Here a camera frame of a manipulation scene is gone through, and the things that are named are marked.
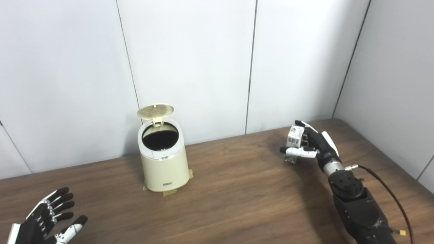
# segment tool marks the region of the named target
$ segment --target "barcode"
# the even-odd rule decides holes
[[[291,143],[291,144],[296,144],[296,145],[298,145],[298,143],[299,143],[299,139],[295,139],[295,138],[288,138],[288,143]]]

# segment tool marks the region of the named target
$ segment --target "wooden tabletop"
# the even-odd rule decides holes
[[[392,189],[412,223],[416,242],[434,240],[434,196],[344,122],[312,123],[334,140],[344,165],[372,168]],[[332,202],[315,161],[285,163],[279,147],[289,128],[187,146],[194,178],[173,195],[143,191],[139,156],[0,181],[0,243],[48,193],[69,186],[76,216],[89,221],[71,244],[355,243]],[[361,169],[390,226],[406,229],[388,192]],[[58,231],[70,221],[57,224]],[[399,244],[408,237],[395,235]]]

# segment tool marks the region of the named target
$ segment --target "trash can lid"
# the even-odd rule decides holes
[[[152,119],[154,126],[157,126],[157,123],[162,124],[161,118],[169,116],[173,110],[173,107],[167,104],[154,104],[137,111],[137,116],[146,120]]]

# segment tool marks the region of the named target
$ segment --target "robotic arm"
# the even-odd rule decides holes
[[[22,224],[12,224],[7,244],[68,243],[84,226],[86,216],[81,215],[60,233],[45,238],[57,222],[73,217],[72,212],[61,213],[74,206],[70,201],[74,195],[68,192],[68,187],[53,191],[38,202]]]
[[[328,178],[336,210],[348,234],[358,244],[396,244],[392,237],[396,230],[389,227],[387,218],[369,190],[351,171],[358,165],[342,165],[338,150],[327,132],[318,133],[299,120],[295,124],[304,127],[307,140],[300,148],[281,147],[280,152],[317,158],[319,168]]]

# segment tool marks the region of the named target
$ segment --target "masking tape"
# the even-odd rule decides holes
[[[163,197],[171,195],[171,194],[174,194],[174,193],[176,193],[176,189],[173,189],[171,191],[164,191],[163,192]]]

